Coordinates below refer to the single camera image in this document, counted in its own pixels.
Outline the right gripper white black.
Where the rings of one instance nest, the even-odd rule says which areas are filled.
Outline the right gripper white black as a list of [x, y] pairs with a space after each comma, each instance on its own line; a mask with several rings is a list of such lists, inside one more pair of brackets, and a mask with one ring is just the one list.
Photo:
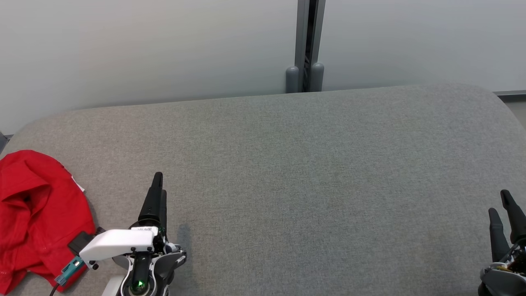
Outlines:
[[493, 263], [487, 271], [498, 270], [508, 273], [526, 273], [526, 214], [515, 202], [508, 190], [501, 190], [502, 205], [508, 213], [510, 223], [510, 248], [503, 230], [503, 223], [494, 208], [489, 208], [489, 234]]

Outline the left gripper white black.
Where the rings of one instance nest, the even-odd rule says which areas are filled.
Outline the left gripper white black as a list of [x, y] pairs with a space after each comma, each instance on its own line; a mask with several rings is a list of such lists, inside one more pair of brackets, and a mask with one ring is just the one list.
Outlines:
[[80, 251], [80, 258], [91, 268], [96, 261], [125, 256], [138, 261], [148, 254], [154, 265], [166, 255], [167, 192], [163, 190], [163, 173], [156, 172], [139, 213], [139, 221], [128, 229], [107, 230], [95, 236]]

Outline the red Bulls 23 jersey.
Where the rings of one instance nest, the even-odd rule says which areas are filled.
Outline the red Bulls 23 jersey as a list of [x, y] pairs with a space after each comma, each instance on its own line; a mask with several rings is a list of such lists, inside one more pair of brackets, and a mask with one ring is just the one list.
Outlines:
[[95, 231], [90, 207], [61, 163], [33, 150], [0, 160], [0, 275], [38, 265], [60, 273], [82, 231]]

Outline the grey fabric sofa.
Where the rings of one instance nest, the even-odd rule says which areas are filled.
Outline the grey fabric sofa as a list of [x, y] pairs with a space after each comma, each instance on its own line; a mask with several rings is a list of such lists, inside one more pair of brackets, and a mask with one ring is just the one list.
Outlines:
[[477, 296], [488, 209], [507, 221], [507, 189], [526, 212], [526, 130], [464, 84], [82, 109], [17, 150], [62, 163], [107, 230], [163, 172], [174, 296]]

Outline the grey cylindrical post foot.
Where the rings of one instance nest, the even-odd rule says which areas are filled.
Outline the grey cylindrical post foot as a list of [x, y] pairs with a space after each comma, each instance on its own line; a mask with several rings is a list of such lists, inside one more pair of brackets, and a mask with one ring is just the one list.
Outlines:
[[300, 69], [297, 66], [288, 67], [285, 71], [285, 92], [300, 92]]
[[323, 76], [325, 67], [322, 63], [316, 62], [310, 67], [310, 92], [321, 92], [323, 90]]

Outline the grey metal partition post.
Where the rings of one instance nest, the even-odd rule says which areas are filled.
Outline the grey metal partition post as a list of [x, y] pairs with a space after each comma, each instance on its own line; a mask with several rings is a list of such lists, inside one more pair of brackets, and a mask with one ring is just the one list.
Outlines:
[[300, 93], [310, 92], [310, 67], [319, 62], [326, 0], [298, 0], [295, 62], [300, 69]]

